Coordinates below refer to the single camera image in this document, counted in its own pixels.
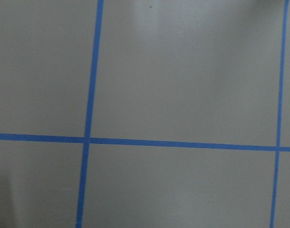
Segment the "brown table mat blue grid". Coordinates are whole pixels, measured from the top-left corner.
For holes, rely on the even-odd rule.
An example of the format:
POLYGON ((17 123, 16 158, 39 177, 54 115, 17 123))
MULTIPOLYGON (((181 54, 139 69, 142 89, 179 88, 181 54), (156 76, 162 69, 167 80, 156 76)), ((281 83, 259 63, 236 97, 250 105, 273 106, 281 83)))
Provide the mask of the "brown table mat blue grid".
POLYGON ((0 228, 290 228, 290 0, 0 0, 0 228))

